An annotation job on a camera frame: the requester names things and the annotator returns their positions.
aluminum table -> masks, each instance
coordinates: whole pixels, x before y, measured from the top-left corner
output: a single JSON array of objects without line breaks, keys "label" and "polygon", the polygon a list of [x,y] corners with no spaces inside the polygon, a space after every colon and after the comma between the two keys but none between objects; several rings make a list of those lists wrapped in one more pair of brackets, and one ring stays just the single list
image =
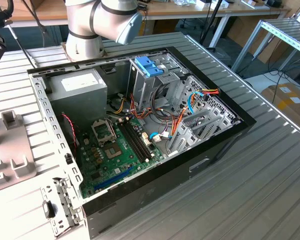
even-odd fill
[{"label": "aluminum table", "polygon": [[250,38],[246,42],[245,46],[243,47],[238,58],[236,59],[235,63],[233,64],[231,68],[232,71],[237,71],[238,67],[240,66],[242,60],[246,56],[248,50],[250,49],[251,45],[253,44],[255,38],[257,37],[261,29],[267,30],[268,34],[265,36],[258,49],[255,51],[254,56],[257,56],[260,53],[260,51],[264,49],[265,45],[268,43],[272,35],[285,41],[287,44],[294,48],[292,53],[280,66],[279,70],[282,70],[291,60],[291,58],[296,54],[296,52],[300,51],[300,22],[298,22],[294,18],[285,18],[280,20],[260,20],[257,26],[255,27],[254,31],[252,32]]},{"label": "aluminum table", "polygon": [[[189,36],[166,33],[104,46],[109,55],[176,47],[257,123],[219,162],[96,239],[300,240],[300,128]],[[41,67],[68,62],[61,47],[30,53]],[[0,112],[23,115],[38,171],[0,191],[0,240],[54,239],[39,188],[62,170],[26,73],[30,67],[21,51],[0,62]],[[87,232],[79,226],[60,239],[88,240]]]}]

wooden desk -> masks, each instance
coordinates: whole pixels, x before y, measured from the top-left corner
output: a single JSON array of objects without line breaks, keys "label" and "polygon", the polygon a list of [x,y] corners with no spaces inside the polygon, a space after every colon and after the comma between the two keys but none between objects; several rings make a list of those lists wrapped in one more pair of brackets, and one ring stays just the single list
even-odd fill
[{"label": "wooden desk", "polygon": [[[282,19],[290,10],[288,7],[255,10],[241,3],[240,0],[236,0],[236,2],[230,4],[228,8],[219,9],[216,16],[222,17],[222,19],[209,47],[214,48],[217,45],[221,33],[229,18],[232,16],[279,15],[278,18]],[[36,10],[36,13],[43,25],[68,24],[67,11],[62,0],[45,0]],[[190,6],[178,6],[172,1],[168,3],[151,2],[148,4],[147,20],[204,18],[207,16],[207,13],[207,7],[202,8],[195,4],[191,4]],[[18,9],[14,11],[11,20],[14,22],[12,27],[31,27],[37,25],[29,12]]]}]

motherboard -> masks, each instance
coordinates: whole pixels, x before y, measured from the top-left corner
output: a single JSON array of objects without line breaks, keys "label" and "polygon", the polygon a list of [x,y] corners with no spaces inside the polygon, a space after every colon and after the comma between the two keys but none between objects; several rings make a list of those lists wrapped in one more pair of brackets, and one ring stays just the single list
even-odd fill
[{"label": "motherboard", "polygon": [[77,136],[82,197],[90,197],[162,160],[160,150],[147,138],[135,118],[114,123],[109,119],[95,121]]}]

blue drive bracket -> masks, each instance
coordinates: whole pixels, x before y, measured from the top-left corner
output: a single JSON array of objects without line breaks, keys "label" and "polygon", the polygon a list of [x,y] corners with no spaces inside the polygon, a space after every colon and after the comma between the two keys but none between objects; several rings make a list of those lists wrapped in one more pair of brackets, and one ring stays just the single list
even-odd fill
[{"label": "blue drive bracket", "polygon": [[164,73],[164,71],[157,68],[155,62],[151,61],[147,56],[136,57],[135,62],[148,77],[153,77]]}]

white connector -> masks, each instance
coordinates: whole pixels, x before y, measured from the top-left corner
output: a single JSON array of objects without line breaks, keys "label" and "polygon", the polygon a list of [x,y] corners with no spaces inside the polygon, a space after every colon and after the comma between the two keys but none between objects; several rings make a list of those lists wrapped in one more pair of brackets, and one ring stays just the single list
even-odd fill
[{"label": "white connector", "polygon": [[152,139],[155,143],[158,143],[161,141],[161,137],[159,136],[159,134],[155,135]]}]

